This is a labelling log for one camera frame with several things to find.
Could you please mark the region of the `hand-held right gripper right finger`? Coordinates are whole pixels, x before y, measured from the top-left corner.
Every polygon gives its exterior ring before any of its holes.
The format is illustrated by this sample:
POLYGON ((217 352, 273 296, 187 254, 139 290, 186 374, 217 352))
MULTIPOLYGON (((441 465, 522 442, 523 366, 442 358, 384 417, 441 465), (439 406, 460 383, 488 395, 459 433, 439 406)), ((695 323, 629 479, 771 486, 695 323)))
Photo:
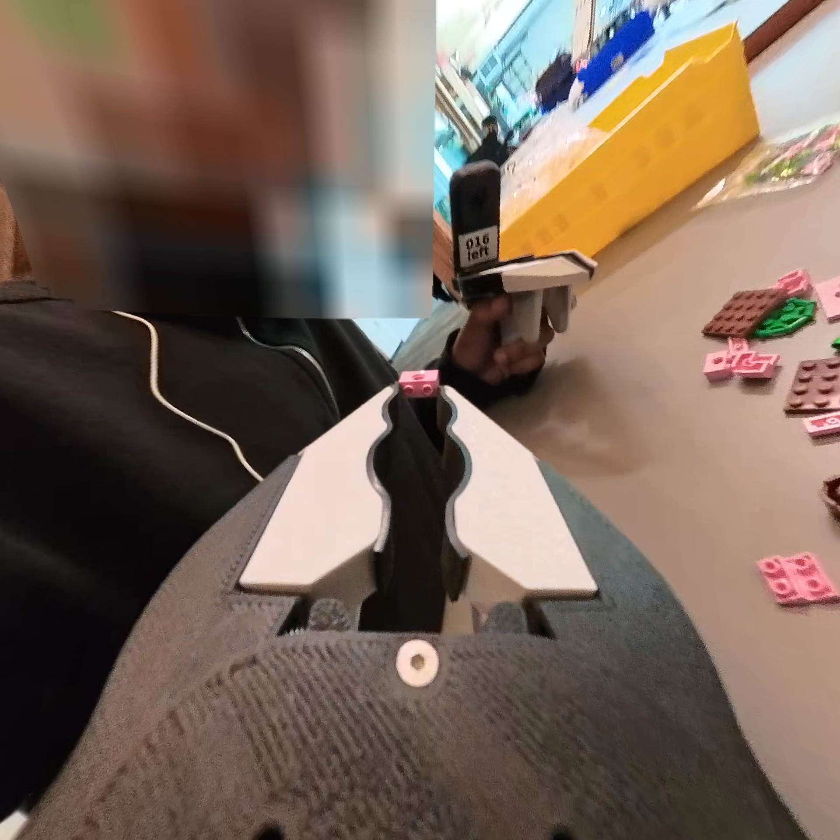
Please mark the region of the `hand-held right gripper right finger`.
POLYGON ((452 386, 442 573, 452 605, 591 600, 599 590, 539 462, 452 386))

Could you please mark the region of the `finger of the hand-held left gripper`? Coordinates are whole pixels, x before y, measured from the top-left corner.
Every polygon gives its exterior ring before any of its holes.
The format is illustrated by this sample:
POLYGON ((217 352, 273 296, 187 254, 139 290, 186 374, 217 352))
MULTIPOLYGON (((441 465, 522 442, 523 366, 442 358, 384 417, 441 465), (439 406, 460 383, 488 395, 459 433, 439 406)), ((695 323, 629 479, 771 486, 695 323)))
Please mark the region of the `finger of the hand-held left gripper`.
POLYGON ((578 287, 592 281, 598 264, 576 250, 528 257, 499 268, 505 292, 525 292, 578 287))

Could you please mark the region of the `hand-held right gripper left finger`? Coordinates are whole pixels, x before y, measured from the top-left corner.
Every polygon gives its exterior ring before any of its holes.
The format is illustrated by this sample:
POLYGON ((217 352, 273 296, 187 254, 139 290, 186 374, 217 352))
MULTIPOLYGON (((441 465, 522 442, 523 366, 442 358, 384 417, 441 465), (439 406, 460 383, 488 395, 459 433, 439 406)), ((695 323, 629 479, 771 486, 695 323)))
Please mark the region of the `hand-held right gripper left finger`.
POLYGON ((239 576, 248 593, 364 601, 376 590, 392 504, 377 446, 393 430, 386 387, 305 447, 239 576))

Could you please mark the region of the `brown square plate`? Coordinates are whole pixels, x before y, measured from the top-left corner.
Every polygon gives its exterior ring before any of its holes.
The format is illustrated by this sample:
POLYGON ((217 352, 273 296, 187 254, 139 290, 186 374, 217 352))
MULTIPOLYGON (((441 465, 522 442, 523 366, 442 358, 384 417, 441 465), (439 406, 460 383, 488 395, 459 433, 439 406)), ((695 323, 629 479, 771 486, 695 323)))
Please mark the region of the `brown square plate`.
POLYGON ((714 339, 747 339, 786 302, 783 290, 740 290, 722 306, 700 333, 714 339))
POLYGON ((839 357, 798 363, 783 410, 788 415, 838 411, 839 357))

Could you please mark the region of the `pile of pink toy bricks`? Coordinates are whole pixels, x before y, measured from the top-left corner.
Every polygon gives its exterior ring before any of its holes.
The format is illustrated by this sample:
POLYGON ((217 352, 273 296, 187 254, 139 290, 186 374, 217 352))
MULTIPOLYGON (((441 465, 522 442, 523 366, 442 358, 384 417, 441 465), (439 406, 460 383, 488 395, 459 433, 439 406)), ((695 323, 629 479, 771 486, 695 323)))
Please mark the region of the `pile of pink toy bricks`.
MULTIPOLYGON (((783 290, 787 300, 789 298, 814 300, 816 303, 814 319, 817 311, 821 310, 827 321, 838 321, 838 279, 815 284, 806 269, 796 269, 783 275, 775 281, 773 286, 767 288, 783 290)), ((765 340, 776 340, 787 336, 790 335, 765 340)), ((709 383, 727 382, 735 377, 744 381, 769 382, 778 373, 781 367, 780 355, 756 350, 750 345, 750 340, 761 339, 750 336, 747 339, 720 340, 726 341, 726 347, 723 350, 709 352, 704 362, 703 375, 709 383)), ((838 339, 832 342, 831 348, 833 353, 827 358, 838 356, 838 339)), ((805 415, 787 414, 787 416, 802 417, 805 434, 811 440, 838 439, 839 411, 805 415)), ((805 607, 838 604, 838 587, 830 581, 828 574, 824 571, 822 561, 813 553, 777 555, 762 559, 757 562, 757 571, 766 591, 778 606, 805 607)))

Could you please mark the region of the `small clear plastic bag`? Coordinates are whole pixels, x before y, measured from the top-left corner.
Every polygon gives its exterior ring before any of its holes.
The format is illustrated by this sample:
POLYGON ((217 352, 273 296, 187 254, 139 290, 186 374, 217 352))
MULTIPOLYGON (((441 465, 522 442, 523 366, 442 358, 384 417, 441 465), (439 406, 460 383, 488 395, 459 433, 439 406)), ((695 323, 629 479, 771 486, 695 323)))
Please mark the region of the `small clear plastic bag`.
POLYGON ((826 122, 788 140, 763 141, 695 209, 808 186, 838 162, 838 155, 838 122, 826 122))

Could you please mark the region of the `person's left hand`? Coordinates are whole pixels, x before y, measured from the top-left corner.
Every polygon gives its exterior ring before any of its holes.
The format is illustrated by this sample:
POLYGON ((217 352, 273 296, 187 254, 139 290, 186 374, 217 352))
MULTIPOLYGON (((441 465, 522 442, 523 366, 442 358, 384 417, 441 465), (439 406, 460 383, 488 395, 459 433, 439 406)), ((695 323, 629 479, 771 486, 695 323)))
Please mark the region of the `person's left hand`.
POLYGON ((539 337, 534 342, 501 340, 501 321, 511 308, 509 296, 481 301, 469 310, 455 338, 451 360, 463 371, 489 385, 501 385, 512 377, 541 372, 553 330, 545 311, 541 312, 539 337))

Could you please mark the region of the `crumpled clear plastic bags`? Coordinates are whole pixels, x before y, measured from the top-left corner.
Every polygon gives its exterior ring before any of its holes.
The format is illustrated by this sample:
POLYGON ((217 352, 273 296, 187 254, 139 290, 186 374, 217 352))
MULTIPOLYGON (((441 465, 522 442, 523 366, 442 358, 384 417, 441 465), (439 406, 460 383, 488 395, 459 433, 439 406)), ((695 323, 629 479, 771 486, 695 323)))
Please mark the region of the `crumpled clear plastic bags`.
POLYGON ((568 174, 602 140, 602 133, 583 125, 539 125, 502 169, 503 196, 551 185, 568 174))

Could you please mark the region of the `yellow plastic bin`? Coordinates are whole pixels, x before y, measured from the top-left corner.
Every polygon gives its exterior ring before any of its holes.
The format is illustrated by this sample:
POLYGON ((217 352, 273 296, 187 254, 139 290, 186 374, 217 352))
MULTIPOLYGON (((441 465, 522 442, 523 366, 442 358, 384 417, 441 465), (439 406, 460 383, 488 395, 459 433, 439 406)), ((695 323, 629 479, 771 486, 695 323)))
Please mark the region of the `yellow plastic bin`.
POLYGON ((669 49, 588 125, 602 140, 551 185, 502 200, 500 257, 594 257, 760 133, 735 23, 669 49))

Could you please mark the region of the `blue plastic bin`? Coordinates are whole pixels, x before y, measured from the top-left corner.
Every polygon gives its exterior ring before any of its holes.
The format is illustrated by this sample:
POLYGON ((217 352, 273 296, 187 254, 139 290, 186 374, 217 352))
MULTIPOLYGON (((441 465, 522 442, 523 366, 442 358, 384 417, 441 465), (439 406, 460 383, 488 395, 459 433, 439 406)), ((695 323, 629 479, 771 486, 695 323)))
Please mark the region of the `blue plastic bin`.
POLYGON ((655 18, 646 9, 626 10, 596 43, 595 53, 576 80, 584 98, 600 90, 655 34, 655 18))

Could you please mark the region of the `green web piece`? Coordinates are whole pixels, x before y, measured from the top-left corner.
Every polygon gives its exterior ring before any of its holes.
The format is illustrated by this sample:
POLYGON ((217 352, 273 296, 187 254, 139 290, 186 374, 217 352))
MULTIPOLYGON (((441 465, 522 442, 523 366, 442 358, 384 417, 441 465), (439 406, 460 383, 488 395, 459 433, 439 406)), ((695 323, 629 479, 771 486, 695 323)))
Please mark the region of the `green web piece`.
POLYGON ((814 300, 791 297, 759 323, 752 337, 768 340, 796 333, 813 321, 815 311, 814 300))

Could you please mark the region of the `wooden post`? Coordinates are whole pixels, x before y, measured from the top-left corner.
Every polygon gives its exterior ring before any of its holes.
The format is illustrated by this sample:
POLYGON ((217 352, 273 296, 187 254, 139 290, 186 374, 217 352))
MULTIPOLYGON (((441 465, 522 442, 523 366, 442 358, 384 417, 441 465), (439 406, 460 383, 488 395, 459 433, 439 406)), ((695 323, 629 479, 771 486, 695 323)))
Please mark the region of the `wooden post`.
POLYGON ((454 245, 450 225, 434 209, 433 242, 433 298, 443 302, 460 303, 454 287, 454 245))

